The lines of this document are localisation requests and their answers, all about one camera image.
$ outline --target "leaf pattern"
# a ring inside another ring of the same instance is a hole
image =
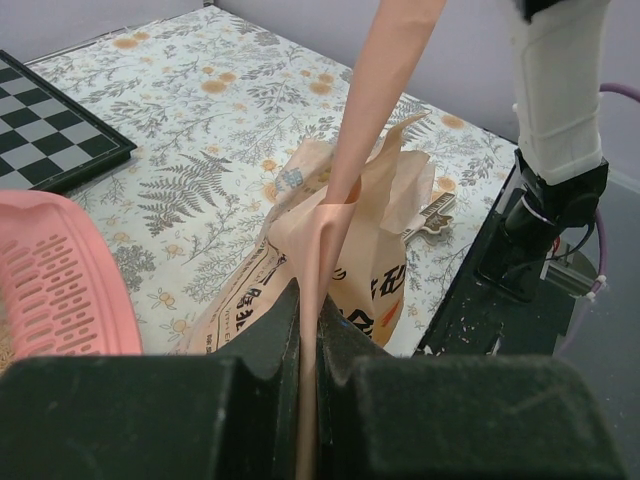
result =
[[[71,193],[113,252],[147,353],[164,354],[253,248],[278,171],[304,138],[337,139],[352,70],[215,6],[107,36],[32,66],[138,149]],[[387,127],[436,164],[454,228],[407,249],[387,350],[409,355],[513,165],[513,147],[403,95]]]

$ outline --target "beige plastic bag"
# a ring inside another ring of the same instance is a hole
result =
[[[402,129],[417,118],[392,128],[365,165],[359,199],[343,207],[353,210],[353,218],[329,283],[329,295],[343,315],[380,346],[388,342],[402,312],[406,250],[401,233],[419,218],[433,186],[428,155],[400,151]],[[268,311],[297,276],[291,258],[297,246],[289,246],[287,236],[323,207],[332,149],[326,142],[303,141],[278,175],[277,203],[253,252],[175,353],[216,351]]]
[[[296,479],[312,478],[316,438],[317,320],[328,293],[363,332],[384,346],[403,307],[406,250],[402,232],[419,222],[434,168],[423,152],[401,152],[393,127],[365,164],[350,195],[326,204],[332,147],[306,140],[278,175],[277,204],[258,243],[174,353],[212,353],[267,312],[296,277],[300,286],[300,388]],[[345,183],[341,179],[331,181]]]

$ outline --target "black square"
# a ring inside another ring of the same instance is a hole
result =
[[[69,110],[51,115],[50,117],[45,118],[45,120],[49,122],[49,125],[58,130],[64,130],[65,128],[69,128],[72,125],[77,125],[82,122],[81,118]]]
[[[40,120],[40,117],[28,108],[22,108],[15,112],[7,113],[0,118],[2,118],[11,128],[22,127],[27,123],[33,123],[36,120]]]
[[[13,172],[13,167],[0,158],[0,177]]]
[[[13,150],[14,148],[26,145],[27,142],[22,136],[15,130],[3,133],[0,135],[0,154]]]
[[[18,171],[33,185],[38,185],[39,183],[62,173],[62,169],[48,158],[38,160],[31,165],[22,167]]]
[[[51,98],[39,88],[34,88],[33,90],[19,93],[17,95],[14,95],[14,97],[16,97],[25,105],[35,105],[36,103],[44,102],[45,100],[49,100]]]
[[[73,142],[61,133],[53,133],[31,143],[47,156],[73,146]]]
[[[0,83],[10,82],[20,77],[22,77],[22,75],[12,68],[3,68],[0,70]]]
[[[93,158],[95,158],[99,157],[103,153],[113,150],[113,148],[117,145],[104,135],[98,135],[97,137],[93,137],[89,140],[85,140],[84,142],[79,143],[78,146]]]

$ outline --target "gray wall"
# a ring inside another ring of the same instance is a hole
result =
[[[218,5],[341,63],[353,66],[377,0],[219,0]],[[640,87],[639,0],[612,0],[603,81]],[[449,0],[409,93],[510,139],[516,138],[511,57],[496,0]],[[640,106],[608,95],[605,155],[626,183],[640,185]]]
[[[0,0],[0,49],[27,62],[200,7],[202,0]]]

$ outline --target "gray floor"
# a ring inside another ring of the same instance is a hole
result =
[[[640,479],[640,193],[610,182],[602,197],[601,212],[608,237],[609,286],[588,307],[562,358],[591,386],[629,467],[630,478]],[[583,253],[597,264],[595,237]]]

